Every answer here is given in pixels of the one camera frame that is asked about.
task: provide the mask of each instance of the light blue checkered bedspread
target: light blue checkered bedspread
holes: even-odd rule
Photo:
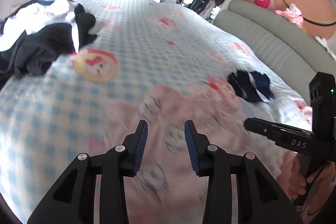
[[[77,1],[97,19],[98,38],[88,48],[111,52],[117,73],[108,82],[88,81],[61,56],[45,76],[11,79],[0,92],[0,192],[23,223],[76,155],[89,151],[89,138],[103,140],[108,99],[138,103],[157,83],[188,95],[206,76],[258,70],[271,79],[276,99],[246,103],[246,114],[300,126],[293,100],[301,97],[242,41],[191,10],[150,0]]]

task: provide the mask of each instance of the stuffed toy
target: stuffed toy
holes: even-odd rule
[[[296,24],[299,28],[303,25],[303,17],[301,16],[301,11],[295,4],[291,4],[289,9],[286,8],[285,11],[276,10],[278,15],[285,17],[290,23]]]
[[[254,0],[254,4],[262,8],[267,9],[271,3],[271,0]]]

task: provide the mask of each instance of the bed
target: bed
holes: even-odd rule
[[[207,93],[237,68],[257,70],[271,79],[276,98],[240,101],[244,115],[309,129],[295,102],[309,103],[317,71],[336,72],[332,57],[306,33],[242,0],[226,0],[213,25],[184,7],[151,0],[75,1],[96,17],[97,40],[79,55],[60,56],[43,77],[10,79],[0,92],[0,193],[23,223],[79,153],[98,155],[113,145],[104,125],[110,101],[138,105],[157,84],[183,96]],[[101,51],[110,64],[100,80],[76,67],[81,54]],[[276,177],[284,151],[262,136],[251,138]],[[202,206],[160,222],[197,223]]]

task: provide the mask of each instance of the white shirt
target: white shirt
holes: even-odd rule
[[[50,24],[69,23],[72,25],[73,46],[78,53],[79,34],[75,21],[77,5],[68,0],[56,0],[49,6],[34,3],[22,8],[15,16],[7,19],[3,35],[0,36],[0,52],[9,50],[24,31],[30,35]]]

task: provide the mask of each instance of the red plush toy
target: red plush toy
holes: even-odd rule
[[[254,4],[263,8],[268,8],[271,3],[271,0],[254,0]]]

